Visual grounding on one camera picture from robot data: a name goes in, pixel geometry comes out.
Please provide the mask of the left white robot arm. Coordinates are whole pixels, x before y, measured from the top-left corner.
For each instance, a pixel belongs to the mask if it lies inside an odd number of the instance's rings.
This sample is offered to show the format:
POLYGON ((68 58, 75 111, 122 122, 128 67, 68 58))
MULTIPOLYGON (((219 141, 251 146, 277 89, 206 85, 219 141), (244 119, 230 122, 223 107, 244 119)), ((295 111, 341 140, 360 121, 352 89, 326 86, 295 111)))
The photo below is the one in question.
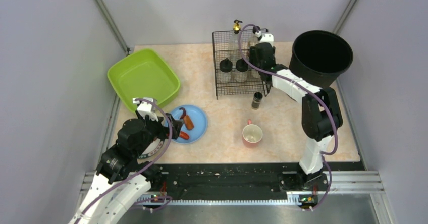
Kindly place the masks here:
POLYGON ((161 170, 152 161, 138 163, 155 141, 179 137, 183 120, 149 115, 126 120, 115 144, 102 154, 92 184, 71 223, 117 223, 137 199, 158 185, 161 170))

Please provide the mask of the black pepper grinder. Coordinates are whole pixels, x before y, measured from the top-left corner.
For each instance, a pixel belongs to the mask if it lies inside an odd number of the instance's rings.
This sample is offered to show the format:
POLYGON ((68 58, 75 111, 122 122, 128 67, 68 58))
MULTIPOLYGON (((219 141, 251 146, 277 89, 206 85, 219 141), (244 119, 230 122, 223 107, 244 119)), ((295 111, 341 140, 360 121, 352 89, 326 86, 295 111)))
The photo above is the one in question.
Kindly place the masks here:
POLYGON ((260 70, 258 70, 258 69, 252 68, 251 69, 251 75, 252 75, 253 78, 260 79, 261 75, 262 75, 262 72, 260 70))

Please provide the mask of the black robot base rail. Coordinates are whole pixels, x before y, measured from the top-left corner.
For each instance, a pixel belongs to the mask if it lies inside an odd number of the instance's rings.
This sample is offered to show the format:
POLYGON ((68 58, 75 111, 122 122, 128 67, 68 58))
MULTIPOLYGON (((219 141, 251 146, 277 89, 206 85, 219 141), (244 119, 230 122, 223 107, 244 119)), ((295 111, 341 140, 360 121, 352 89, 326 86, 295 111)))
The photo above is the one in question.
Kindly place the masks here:
POLYGON ((293 191, 306 195, 328 187, 326 174, 304 176, 292 163, 159 164, 151 192, 173 200, 286 200, 293 191))

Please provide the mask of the clear jar black lid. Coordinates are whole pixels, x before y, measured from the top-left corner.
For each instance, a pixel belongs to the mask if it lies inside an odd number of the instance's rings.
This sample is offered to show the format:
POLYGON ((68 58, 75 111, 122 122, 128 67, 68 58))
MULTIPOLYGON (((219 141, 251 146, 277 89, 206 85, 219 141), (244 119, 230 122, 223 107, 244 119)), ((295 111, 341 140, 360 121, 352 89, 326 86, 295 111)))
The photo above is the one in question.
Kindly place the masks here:
POLYGON ((228 59, 225 58, 220 62, 220 82, 221 83, 228 83, 232 79, 232 69, 233 69, 233 63, 228 59))
POLYGON ((235 80, 237 82, 245 82, 248 78, 248 64, 241 58, 236 61, 235 80))

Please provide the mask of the brown sauce bottle black cap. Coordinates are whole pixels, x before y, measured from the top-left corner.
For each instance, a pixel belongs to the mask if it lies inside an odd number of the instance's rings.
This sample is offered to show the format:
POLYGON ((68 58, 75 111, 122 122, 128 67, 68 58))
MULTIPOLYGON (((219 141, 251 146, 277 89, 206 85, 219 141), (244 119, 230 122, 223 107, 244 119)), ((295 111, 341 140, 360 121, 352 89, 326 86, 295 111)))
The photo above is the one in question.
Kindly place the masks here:
POLYGON ((260 30, 259 26, 254 26, 252 28, 252 35, 248 40, 247 47, 250 49, 251 47, 255 46, 259 42, 259 38, 262 36, 262 31, 260 30))

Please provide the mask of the small dark spice bottle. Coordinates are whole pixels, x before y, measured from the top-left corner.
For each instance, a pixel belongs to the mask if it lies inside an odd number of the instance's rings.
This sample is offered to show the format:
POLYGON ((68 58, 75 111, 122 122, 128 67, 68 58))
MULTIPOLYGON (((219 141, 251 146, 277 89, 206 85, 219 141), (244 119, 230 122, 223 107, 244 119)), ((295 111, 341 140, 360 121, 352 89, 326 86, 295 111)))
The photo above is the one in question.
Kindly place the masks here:
POLYGON ((254 93, 253 100, 251 103, 252 109, 254 110, 259 109, 262 99, 263 99, 263 94, 261 92, 254 93))

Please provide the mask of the black wire basket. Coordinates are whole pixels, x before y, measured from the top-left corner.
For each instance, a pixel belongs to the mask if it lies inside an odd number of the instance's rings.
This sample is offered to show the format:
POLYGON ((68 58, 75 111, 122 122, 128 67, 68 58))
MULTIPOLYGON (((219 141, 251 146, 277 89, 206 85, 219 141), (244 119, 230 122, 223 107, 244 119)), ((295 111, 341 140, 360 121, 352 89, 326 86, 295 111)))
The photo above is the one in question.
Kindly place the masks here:
MULTIPOLYGON (((270 92, 271 87, 262 81, 262 79, 253 78, 251 75, 252 67, 248 66, 248 78, 245 82, 237 82, 235 80, 236 61, 233 63, 232 79, 228 83, 220 82, 220 62, 228 56, 228 42, 232 34, 232 30, 228 31, 214 31, 212 33, 212 50, 213 50, 213 65, 215 69, 215 88, 216 97, 225 95, 237 95, 237 94, 254 94, 261 92, 267 96, 270 92)), ((249 49, 247 43, 252 35, 252 30, 247 29, 242 31, 242 50, 239 50, 238 59, 246 58, 249 56, 249 49)))

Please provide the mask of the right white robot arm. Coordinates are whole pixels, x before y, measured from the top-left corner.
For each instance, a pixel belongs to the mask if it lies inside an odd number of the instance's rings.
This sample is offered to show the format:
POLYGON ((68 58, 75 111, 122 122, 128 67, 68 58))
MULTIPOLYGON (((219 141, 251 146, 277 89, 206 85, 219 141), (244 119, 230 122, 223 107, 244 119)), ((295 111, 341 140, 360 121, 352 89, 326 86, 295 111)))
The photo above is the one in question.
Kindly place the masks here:
POLYGON ((300 189, 308 189, 322 176, 323 157, 334 154, 338 148, 337 129, 342 126, 343 119, 336 92, 331 87, 312 85, 286 66, 277 64, 275 48, 268 42, 250 47, 249 62, 263 81, 301 104, 301 125, 307 138, 296 179, 300 189), (334 150, 328 152, 332 140, 334 150))

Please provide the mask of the blue plate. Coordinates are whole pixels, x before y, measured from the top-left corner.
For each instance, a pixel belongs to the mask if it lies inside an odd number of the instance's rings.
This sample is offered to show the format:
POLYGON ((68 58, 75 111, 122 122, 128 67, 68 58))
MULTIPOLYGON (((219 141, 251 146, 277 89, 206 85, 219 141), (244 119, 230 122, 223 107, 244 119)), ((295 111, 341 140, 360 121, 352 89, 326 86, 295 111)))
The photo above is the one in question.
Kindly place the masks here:
POLYGON ((198 141, 205 134, 207 129, 207 117, 201 108, 195 105, 185 104, 171 110, 170 114, 175 120, 178 120, 182 115, 183 111, 180 109, 182 107, 186 110, 187 115, 189 115, 194 128, 192 130, 187 130, 187 128, 183 126, 181 131, 186 133, 189 136, 189 139, 186 140, 179 137, 178 139, 173 139, 172 141, 178 144, 192 144, 198 141))

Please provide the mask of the clear bottle gold pump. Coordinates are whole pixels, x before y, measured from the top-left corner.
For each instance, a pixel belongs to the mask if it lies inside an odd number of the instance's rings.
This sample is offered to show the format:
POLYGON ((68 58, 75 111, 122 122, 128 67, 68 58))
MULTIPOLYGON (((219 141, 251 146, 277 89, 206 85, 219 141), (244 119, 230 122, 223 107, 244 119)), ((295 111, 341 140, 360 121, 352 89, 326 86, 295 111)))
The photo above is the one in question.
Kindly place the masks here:
POLYGON ((242 21, 235 19, 234 20, 234 25, 233 25, 233 32, 229 38, 229 42, 228 42, 228 56, 227 58, 231 61, 231 62, 235 62, 236 60, 238 60, 238 56, 239 56, 239 48, 238 48, 238 37, 241 31, 241 24, 242 21))

